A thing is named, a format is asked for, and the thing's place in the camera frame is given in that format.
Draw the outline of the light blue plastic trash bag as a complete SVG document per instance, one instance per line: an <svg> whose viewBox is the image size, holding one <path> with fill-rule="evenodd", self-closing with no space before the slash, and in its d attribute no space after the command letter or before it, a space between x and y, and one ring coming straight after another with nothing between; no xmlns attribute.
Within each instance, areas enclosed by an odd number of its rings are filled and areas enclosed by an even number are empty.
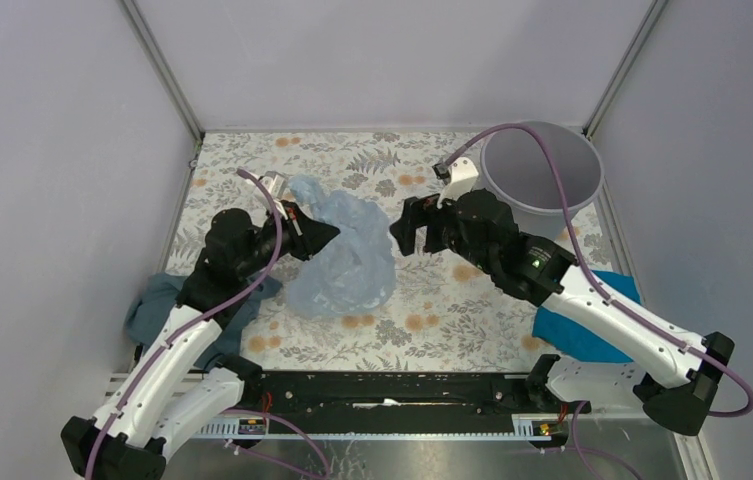
<svg viewBox="0 0 753 480"><path fill-rule="evenodd" d="M386 304L396 288L396 271L385 212L346 191L325 192L311 176L292 177L290 190L312 219L339 234L285 285L287 306L316 318L361 315Z"/></svg>

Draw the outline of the grey plastic trash bin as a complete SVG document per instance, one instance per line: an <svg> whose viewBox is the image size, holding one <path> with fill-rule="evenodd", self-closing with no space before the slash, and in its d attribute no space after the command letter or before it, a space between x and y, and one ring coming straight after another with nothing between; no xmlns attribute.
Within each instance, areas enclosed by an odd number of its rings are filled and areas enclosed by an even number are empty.
<svg viewBox="0 0 753 480"><path fill-rule="evenodd" d="M482 142L475 187L509 205L520 230L556 239L566 230L564 215L575 217L597 198L604 165L580 133L544 121L525 125L535 134L509 128Z"/></svg>

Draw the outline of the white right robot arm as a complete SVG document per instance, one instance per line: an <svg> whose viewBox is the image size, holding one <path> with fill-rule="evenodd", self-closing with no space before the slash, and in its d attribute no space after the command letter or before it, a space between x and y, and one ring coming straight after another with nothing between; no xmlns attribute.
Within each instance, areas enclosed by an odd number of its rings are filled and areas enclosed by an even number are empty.
<svg viewBox="0 0 753 480"><path fill-rule="evenodd" d="M685 331L621 295L554 241L520 231L510 208L485 190L455 200L438 195L405 200L389 227L400 252L450 250L487 274L505 295L564 316L628 357L621 367L546 355L525 386L527 402L549 412L561 402L640 407L656 424L696 436L735 343L713 332Z"/></svg>

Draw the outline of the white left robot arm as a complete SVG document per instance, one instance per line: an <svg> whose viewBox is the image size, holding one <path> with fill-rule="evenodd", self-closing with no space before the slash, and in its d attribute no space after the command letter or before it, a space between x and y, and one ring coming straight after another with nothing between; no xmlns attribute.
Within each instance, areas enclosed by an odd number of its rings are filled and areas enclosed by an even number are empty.
<svg viewBox="0 0 753 480"><path fill-rule="evenodd" d="M261 367L239 354L211 360L198 385L173 394L279 258L307 261L339 232L289 201L272 207L262 226L241 209L216 214L193 272L137 367L91 418L73 416L63 427L73 471L85 479L159 479L213 417L230 407L266 406Z"/></svg>

